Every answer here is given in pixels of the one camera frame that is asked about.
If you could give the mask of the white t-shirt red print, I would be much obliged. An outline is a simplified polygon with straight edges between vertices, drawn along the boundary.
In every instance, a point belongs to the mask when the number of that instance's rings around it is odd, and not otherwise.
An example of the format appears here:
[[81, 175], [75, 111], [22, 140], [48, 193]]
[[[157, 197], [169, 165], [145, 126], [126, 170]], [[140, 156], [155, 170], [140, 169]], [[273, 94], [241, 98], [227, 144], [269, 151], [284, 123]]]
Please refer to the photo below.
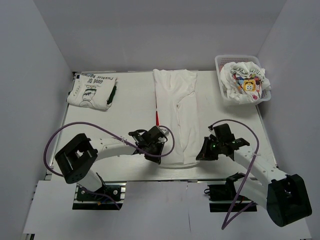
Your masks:
[[180, 169], [195, 166], [201, 150], [198, 104], [196, 98], [197, 73], [186, 69], [153, 70], [157, 119], [174, 136], [165, 144], [166, 153], [161, 166]]

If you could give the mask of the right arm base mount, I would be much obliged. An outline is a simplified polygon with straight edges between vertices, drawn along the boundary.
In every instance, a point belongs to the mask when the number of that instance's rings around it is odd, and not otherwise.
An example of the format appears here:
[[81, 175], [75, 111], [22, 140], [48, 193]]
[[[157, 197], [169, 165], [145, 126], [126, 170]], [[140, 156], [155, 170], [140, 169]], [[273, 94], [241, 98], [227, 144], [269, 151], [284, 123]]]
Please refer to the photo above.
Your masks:
[[[211, 213], [228, 212], [234, 198], [231, 195], [230, 191], [227, 190], [224, 184], [208, 185], [203, 192], [209, 198], [209, 210]], [[239, 212], [240, 210], [245, 208], [250, 202], [251, 201], [248, 198], [240, 195], [237, 198], [231, 212]]]

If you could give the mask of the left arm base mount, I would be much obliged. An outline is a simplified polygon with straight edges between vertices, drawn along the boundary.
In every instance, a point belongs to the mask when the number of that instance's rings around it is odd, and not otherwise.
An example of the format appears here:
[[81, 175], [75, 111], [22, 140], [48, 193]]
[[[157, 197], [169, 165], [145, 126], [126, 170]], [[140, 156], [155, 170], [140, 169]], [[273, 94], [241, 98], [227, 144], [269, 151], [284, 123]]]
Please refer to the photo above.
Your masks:
[[84, 190], [79, 184], [76, 186], [72, 209], [118, 211], [121, 209], [126, 192], [124, 182], [105, 182], [104, 186], [94, 194]]

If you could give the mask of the white t-shirt colourful cartoon print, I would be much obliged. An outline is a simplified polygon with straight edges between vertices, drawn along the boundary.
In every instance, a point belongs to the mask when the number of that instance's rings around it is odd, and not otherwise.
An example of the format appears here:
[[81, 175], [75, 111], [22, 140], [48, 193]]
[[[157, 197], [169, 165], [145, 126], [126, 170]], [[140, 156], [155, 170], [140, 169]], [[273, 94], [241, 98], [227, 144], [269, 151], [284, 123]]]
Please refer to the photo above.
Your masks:
[[271, 90], [265, 69], [254, 62], [229, 62], [220, 70], [226, 98], [234, 104], [256, 104]]

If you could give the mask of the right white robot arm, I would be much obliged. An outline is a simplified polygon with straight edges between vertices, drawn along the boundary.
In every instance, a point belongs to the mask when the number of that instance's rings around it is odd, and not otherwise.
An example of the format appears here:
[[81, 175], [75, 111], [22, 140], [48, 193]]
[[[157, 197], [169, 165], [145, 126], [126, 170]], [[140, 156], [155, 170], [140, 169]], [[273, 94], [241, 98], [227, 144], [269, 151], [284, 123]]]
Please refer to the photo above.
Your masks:
[[225, 228], [234, 217], [231, 211], [242, 199], [250, 202], [242, 209], [258, 205], [264, 208], [271, 220], [279, 227], [287, 226], [312, 214], [306, 185], [298, 174], [288, 174], [273, 166], [259, 155], [243, 138], [235, 138], [227, 123], [214, 123], [210, 135], [204, 138], [197, 155], [198, 161], [216, 161], [224, 155], [246, 169], [226, 178], [224, 185], [209, 185], [204, 193], [213, 202], [231, 201], [222, 226]]

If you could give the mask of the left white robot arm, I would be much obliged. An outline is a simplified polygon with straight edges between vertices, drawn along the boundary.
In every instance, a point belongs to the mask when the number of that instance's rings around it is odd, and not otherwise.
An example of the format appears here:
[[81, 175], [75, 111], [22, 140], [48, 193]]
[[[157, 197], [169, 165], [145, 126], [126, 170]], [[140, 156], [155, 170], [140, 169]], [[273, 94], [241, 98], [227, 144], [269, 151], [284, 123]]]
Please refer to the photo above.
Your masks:
[[95, 162], [142, 154], [146, 160], [160, 164], [169, 134], [169, 130], [159, 126], [153, 126], [148, 131], [139, 129], [128, 133], [134, 140], [130, 143], [123, 137], [93, 140], [85, 133], [79, 133], [58, 151], [55, 160], [67, 184], [77, 183], [99, 200], [105, 196], [106, 187], [98, 174], [91, 170]]

